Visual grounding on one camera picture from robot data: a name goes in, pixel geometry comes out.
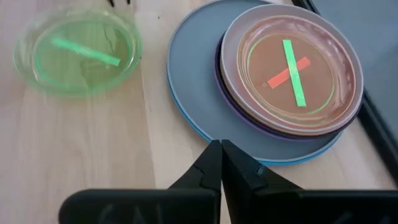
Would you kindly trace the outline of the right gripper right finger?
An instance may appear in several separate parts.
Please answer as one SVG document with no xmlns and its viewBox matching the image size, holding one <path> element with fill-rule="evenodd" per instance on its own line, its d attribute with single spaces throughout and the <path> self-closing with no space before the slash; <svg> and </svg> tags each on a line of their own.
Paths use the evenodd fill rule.
<svg viewBox="0 0 398 224">
<path fill-rule="evenodd" d="M 230 178 L 234 184 L 243 184 L 249 190 L 295 190 L 298 185 L 276 174 L 230 140 L 222 140 L 226 158 L 223 160 L 226 173 L 224 180 Z"/>
</svg>

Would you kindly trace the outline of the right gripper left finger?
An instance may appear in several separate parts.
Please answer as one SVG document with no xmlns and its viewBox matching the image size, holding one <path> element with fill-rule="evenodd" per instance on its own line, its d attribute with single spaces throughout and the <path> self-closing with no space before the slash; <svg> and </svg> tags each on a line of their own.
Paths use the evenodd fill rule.
<svg viewBox="0 0 398 224">
<path fill-rule="evenodd" d="M 214 140 L 170 189 L 221 190 L 221 178 L 222 145 L 219 140 Z"/>
</svg>

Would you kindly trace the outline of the large grey plastic plate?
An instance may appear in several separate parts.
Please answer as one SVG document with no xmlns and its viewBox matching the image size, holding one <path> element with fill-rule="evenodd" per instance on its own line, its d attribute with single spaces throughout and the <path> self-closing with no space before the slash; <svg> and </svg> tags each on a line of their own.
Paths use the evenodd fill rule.
<svg viewBox="0 0 398 224">
<path fill-rule="evenodd" d="M 222 95 L 215 76 L 215 53 L 221 36 L 241 13 L 261 0 L 219 0 L 189 13 L 169 44 L 167 79 L 181 114 L 207 141 L 230 140 L 265 164 L 296 164 L 322 154 L 340 133 L 310 140 L 287 140 L 245 121 Z"/>
</svg>

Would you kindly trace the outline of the purple plastic plate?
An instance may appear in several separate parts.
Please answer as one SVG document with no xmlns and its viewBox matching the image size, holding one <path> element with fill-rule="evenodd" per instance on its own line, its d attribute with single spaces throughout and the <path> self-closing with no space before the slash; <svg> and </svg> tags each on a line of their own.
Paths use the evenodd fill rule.
<svg viewBox="0 0 398 224">
<path fill-rule="evenodd" d="M 229 107 L 239 116 L 240 120 L 244 121 L 246 124 L 252 126 L 254 129 L 258 130 L 259 132 L 266 134 L 268 136 L 272 136 L 274 138 L 278 139 L 284 139 L 288 141 L 309 141 L 313 139 L 321 139 L 321 138 L 330 138 L 332 136 L 336 136 L 337 134 L 340 134 L 342 131 L 345 130 L 353 121 L 354 119 L 358 116 L 358 114 L 361 111 L 361 106 L 363 104 L 363 98 L 361 99 L 359 103 L 359 108 L 356 109 L 354 116 L 349 119 L 349 121 L 344 124 L 341 128 L 337 129 L 336 131 L 332 131 L 331 133 L 326 133 L 326 134 L 321 134 L 321 135 L 316 135 L 316 136 L 298 136 L 294 134 L 286 134 L 283 132 L 280 132 L 274 128 L 270 128 L 264 124 L 261 124 L 260 122 L 256 121 L 254 118 L 249 116 L 243 109 L 239 107 L 239 105 L 233 100 L 231 94 L 227 90 L 226 84 L 223 81 L 223 77 L 221 75 L 221 66 L 220 66 L 220 60 L 221 60 L 221 44 L 224 38 L 224 34 L 221 36 L 219 39 L 216 50 L 215 50 L 215 65 L 214 65 L 214 71 L 215 71 L 215 78 L 216 82 L 218 84 L 218 88 L 220 90 L 220 93 L 223 95 L 225 102 L 229 105 Z"/>
</svg>

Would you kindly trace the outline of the large blue plastic plate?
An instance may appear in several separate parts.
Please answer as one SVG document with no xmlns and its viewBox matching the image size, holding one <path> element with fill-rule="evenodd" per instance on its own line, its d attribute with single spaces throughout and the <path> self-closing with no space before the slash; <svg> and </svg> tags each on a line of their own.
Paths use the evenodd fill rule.
<svg viewBox="0 0 398 224">
<path fill-rule="evenodd" d="M 211 67 L 184 74 L 184 65 L 167 63 L 170 94 L 187 123 L 203 139 L 230 140 L 263 164 L 287 166 L 309 161 L 328 149 L 341 137 L 309 141 L 288 141 L 268 136 L 240 120 L 225 102 Z"/>
</svg>

